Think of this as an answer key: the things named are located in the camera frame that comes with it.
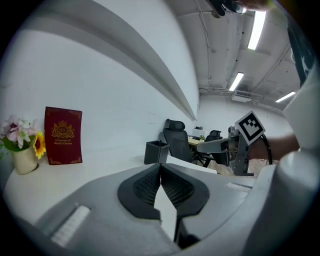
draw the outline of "white desk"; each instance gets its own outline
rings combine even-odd
[[[3,192],[4,199],[15,214],[34,225],[47,210],[82,185],[103,176],[143,166],[145,149],[146,145],[143,144],[83,153],[83,163],[69,165],[49,165],[47,158],[44,157],[40,167],[33,172],[26,175],[19,175],[16,171],[12,172]],[[167,163],[212,174],[217,173],[215,170],[169,155]],[[155,208],[161,212],[162,228],[170,237],[173,236],[175,226],[173,225],[173,222],[175,223],[173,214],[176,210],[162,187],[156,195]]]

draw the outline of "air vent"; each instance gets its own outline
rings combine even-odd
[[[252,94],[249,92],[236,91],[231,99],[236,102],[249,102],[252,100]]]

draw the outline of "book cover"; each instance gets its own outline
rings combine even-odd
[[[50,165],[82,163],[82,111],[45,107],[44,139]]]

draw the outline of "ceiling light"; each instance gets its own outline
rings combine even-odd
[[[266,19],[265,11],[256,11],[254,14],[254,22],[253,28],[251,32],[250,41],[248,44],[248,48],[251,50],[255,50],[257,48],[262,29],[264,28],[264,23]]]
[[[245,75],[244,73],[238,72],[229,91],[233,92],[236,89],[236,87],[238,86],[238,84],[240,83],[240,81],[244,77],[244,75]]]
[[[295,93],[294,91],[292,91],[292,92],[288,93],[286,96],[283,96],[282,98],[276,100],[275,102],[276,102],[276,103],[282,102],[282,101],[284,101],[285,99],[287,99],[287,98],[289,98],[289,97],[291,97],[292,95],[295,95],[295,94],[296,94],[296,93]]]

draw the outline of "chair headrest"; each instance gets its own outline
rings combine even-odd
[[[174,121],[170,119],[167,119],[167,121],[169,122],[169,130],[183,131],[186,128],[185,124],[181,121]]]
[[[220,133],[221,133],[220,130],[212,130],[212,131],[210,131],[210,135],[212,135],[212,136],[217,136],[217,137],[219,137],[219,136],[220,136]]]

